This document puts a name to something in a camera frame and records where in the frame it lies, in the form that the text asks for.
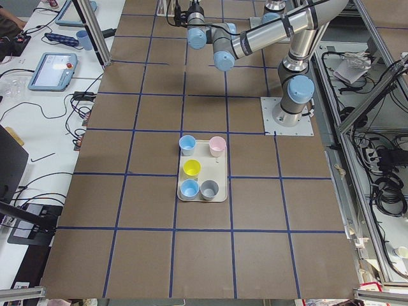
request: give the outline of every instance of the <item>tablet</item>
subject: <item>tablet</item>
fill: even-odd
[[[98,7],[95,1],[89,1],[93,11],[96,11]],[[77,9],[75,8],[72,0],[67,0],[59,12],[55,23],[60,26],[67,27],[83,27],[81,18],[78,15]]]
[[[32,91],[63,91],[68,86],[77,66],[77,55],[44,53],[31,78]]]

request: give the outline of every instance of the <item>yellow object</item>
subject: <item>yellow object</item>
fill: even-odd
[[[201,164],[195,159],[189,159],[184,164],[183,171],[190,179],[195,179],[201,171]]]
[[[4,129],[11,135],[11,137],[15,139],[16,142],[18,142],[19,145],[21,146],[24,145],[23,140],[20,137],[18,137],[17,133],[11,127],[8,126],[5,127]]]

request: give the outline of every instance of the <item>blue joint cap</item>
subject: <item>blue joint cap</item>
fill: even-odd
[[[226,51],[218,51],[214,53],[214,64],[218,70],[231,70],[235,64],[235,58]]]
[[[232,24],[230,22],[227,22],[227,26],[229,27],[229,31],[233,34],[237,33],[237,27],[235,24]]]
[[[289,81],[289,97],[298,104],[306,104],[312,99],[314,93],[314,84],[311,79],[305,75],[297,75]]]
[[[207,35],[202,30],[192,27],[187,31],[187,41],[191,48],[199,50],[207,44]]]
[[[280,18],[281,16],[279,14],[276,13],[266,13],[262,16],[262,24],[265,24],[269,21],[272,21],[273,19],[277,19]]]

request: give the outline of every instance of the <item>person's hand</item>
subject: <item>person's hand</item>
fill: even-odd
[[[25,21],[23,21],[23,20],[21,20],[21,19],[18,19],[18,20],[16,21],[16,24],[18,25],[18,27],[20,28],[20,30],[23,30],[23,28],[26,26],[27,22],[25,22]]]

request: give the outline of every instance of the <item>white desk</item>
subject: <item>white desk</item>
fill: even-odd
[[[60,1],[60,8],[62,8],[63,2]],[[98,8],[95,15],[98,19],[101,30],[115,29],[119,23],[120,13],[122,12],[125,0],[97,0]],[[49,6],[40,3],[38,7],[49,8]],[[48,23],[55,17],[55,13],[50,11],[35,11],[29,19],[25,29],[31,29],[39,25]],[[53,30],[53,33],[75,37],[77,31],[83,29],[80,27],[61,27],[52,22],[49,27]],[[14,57],[10,62],[0,65],[0,71],[7,69],[24,68],[34,70],[40,61],[44,52],[55,53],[75,53],[78,56],[78,66],[75,70],[74,78],[96,78],[103,70],[99,64],[99,61],[93,50],[77,50],[75,48],[66,45],[48,45],[41,41],[41,38],[45,33],[50,30],[47,28],[41,31],[30,34],[32,36],[31,41],[23,51],[20,57]],[[106,45],[109,50],[112,47],[113,37],[109,37],[106,40]]]
[[[119,23],[120,15],[125,0],[96,0],[98,9],[96,16],[100,27],[104,29],[115,29]],[[38,7],[48,7],[40,3]],[[55,13],[47,11],[35,11],[29,19],[25,29],[30,29],[38,25],[49,22]],[[81,28],[61,27],[55,23],[50,24],[54,33],[66,36],[74,36]],[[32,34],[31,41],[24,50],[22,56],[14,57],[10,62],[0,65],[0,72],[13,68],[35,69],[44,52],[71,52],[78,56],[78,66],[74,78],[64,92],[33,92],[27,90],[25,99],[13,100],[5,96],[0,103],[0,117],[9,108],[16,104],[27,101],[39,104],[43,107],[45,114],[49,117],[58,116],[64,113],[63,99],[67,94],[74,91],[84,91],[102,72],[102,68],[93,51],[76,50],[64,45],[47,45],[41,41],[41,37],[48,29]],[[106,44],[110,49],[113,37],[106,39]],[[18,76],[26,80],[26,84],[31,78],[30,73],[16,72],[6,75],[0,79],[0,84],[7,83]],[[100,81],[97,81],[90,91],[97,92]],[[72,173],[78,158],[78,153],[73,151],[72,136],[66,135],[65,122],[72,111],[69,99],[67,99],[68,112],[59,119],[46,119],[42,116],[40,109],[33,105],[21,105],[8,112],[0,124],[4,127],[13,128],[19,137],[25,142],[24,148],[29,153],[29,162],[25,169],[20,185],[32,181],[33,179],[53,172]],[[69,120],[71,130],[80,128],[82,119],[77,114]],[[37,162],[31,162],[43,156],[55,153],[50,157]],[[61,193],[66,194],[71,182],[71,175],[53,175],[35,182],[31,188],[24,191],[22,198],[30,198],[40,193]],[[54,201],[41,200],[43,204],[55,204]],[[8,244],[7,238],[11,229],[0,229],[0,289],[10,289],[16,273],[21,265],[27,250],[26,245]]]

